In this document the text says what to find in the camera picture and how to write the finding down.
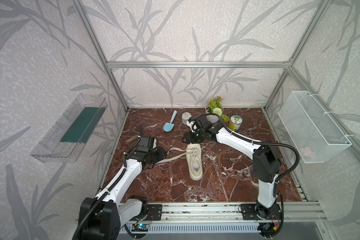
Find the cream white sneaker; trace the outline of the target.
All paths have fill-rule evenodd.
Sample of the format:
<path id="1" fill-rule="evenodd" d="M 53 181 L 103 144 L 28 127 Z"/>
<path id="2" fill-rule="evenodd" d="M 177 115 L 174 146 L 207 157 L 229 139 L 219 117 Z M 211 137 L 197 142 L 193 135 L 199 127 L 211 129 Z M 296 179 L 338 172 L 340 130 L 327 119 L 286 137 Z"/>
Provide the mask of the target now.
<path id="1" fill-rule="evenodd" d="M 189 174 L 192 180 L 198 181 L 203 177 L 202 150 L 200 144 L 189 144 L 186 149 Z"/>

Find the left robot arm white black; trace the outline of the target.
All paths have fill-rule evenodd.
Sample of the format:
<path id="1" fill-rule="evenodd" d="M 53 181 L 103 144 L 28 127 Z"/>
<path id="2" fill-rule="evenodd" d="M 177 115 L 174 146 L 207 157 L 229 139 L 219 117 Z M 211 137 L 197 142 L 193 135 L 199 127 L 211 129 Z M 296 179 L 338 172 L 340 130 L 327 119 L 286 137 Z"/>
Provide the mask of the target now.
<path id="1" fill-rule="evenodd" d="M 95 197 L 86 198 L 81 206 L 74 240 L 115 240 L 125 224 L 148 213 L 147 200 L 133 197 L 122 203 L 122 198 L 135 178 L 147 165 L 154 166 L 167 156 L 163 147 L 152 136 L 139 136 L 137 143 L 123 155 L 119 172 Z"/>

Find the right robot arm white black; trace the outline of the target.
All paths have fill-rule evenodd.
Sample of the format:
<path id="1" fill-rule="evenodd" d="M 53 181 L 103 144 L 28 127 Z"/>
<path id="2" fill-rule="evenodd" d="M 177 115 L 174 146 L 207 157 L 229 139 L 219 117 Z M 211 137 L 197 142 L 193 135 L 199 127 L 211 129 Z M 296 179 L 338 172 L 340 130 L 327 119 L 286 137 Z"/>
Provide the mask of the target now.
<path id="1" fill-rule="evenodd" d="M 257 207 L 264 212 L 274 208 L 277 199 L 282 161 L 274 143 L 259 142 L 240 135 L 224 125 L 221 120 L 211 123 L 202 114 L 187 120 L 190 131 L 183 138 L 187 144 L 202 143 L 205 140 L 227 145 L 253 161 L 253 172 L 259 180 Z"/>

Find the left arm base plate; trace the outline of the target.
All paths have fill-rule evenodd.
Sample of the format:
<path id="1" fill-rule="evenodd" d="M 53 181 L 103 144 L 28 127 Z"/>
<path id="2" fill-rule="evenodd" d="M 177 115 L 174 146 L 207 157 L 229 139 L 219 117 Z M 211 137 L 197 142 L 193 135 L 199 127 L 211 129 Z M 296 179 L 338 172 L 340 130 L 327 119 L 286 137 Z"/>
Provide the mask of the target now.
<path id="1" fill-rule="evenodd" d="M 146 215 L 136 218 L 139 221 L 160 221 L 162 218 L 163 205 L 148 204 Z"/>

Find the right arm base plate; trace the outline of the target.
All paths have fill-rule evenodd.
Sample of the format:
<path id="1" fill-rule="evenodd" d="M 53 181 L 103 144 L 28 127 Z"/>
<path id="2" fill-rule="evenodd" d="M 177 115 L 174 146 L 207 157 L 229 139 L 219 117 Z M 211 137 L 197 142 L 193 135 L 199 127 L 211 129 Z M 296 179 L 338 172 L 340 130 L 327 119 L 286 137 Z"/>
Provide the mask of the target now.
<path id="1" fill-rule="evenodd" d="M 270 208 L 266 208 L 261 204 L 241 204 L 238 211 L 242 214 L 243 220 L 266 220 L 272 219 L 281 220 L 283 218 L 283 211 L 281 206 L 277 203 Z"/>

